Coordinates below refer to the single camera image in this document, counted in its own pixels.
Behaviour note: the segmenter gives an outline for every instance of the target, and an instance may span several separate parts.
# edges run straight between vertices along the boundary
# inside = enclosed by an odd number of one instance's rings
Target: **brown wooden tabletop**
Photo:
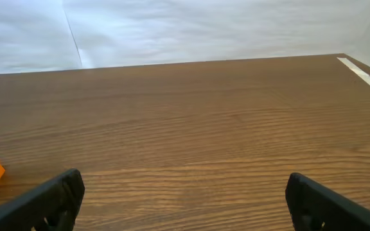
[[[337,56],[0,75],[0,204],[76,167],[75,230],[293,230],[295,171],[370,209],[370,86]]]

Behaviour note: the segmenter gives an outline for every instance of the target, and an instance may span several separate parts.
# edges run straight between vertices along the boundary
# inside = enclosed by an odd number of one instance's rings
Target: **wooden table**
[[[370,209],[370,86],[337,56],[0,75],[0,204],[76,167],[75,230],[292,230],[294,171]]]

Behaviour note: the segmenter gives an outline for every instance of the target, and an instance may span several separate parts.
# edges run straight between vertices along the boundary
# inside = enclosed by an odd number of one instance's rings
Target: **black plastic part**
[[[285,191],[295,231],[370,231],[370,210],[299,173]]]
[[[0,231],[70,231],[85,187],[77,169],[43,183],[0,206]]]

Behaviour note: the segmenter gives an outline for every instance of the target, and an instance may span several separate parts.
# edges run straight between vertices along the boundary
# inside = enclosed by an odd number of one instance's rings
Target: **white tape strip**
[[[342,63],[344,63],[347,67],[349,67],[355,74],[357,74],[361,79],[363,79],[367,84],[370,85],[370,75],[365,73],[347,58],[338,58]]]

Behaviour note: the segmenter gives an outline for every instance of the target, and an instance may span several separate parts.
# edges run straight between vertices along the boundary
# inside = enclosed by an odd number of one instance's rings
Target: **white backdrop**
[[[0,73],[370,56],[366,43],[370,0],[0,0]]]

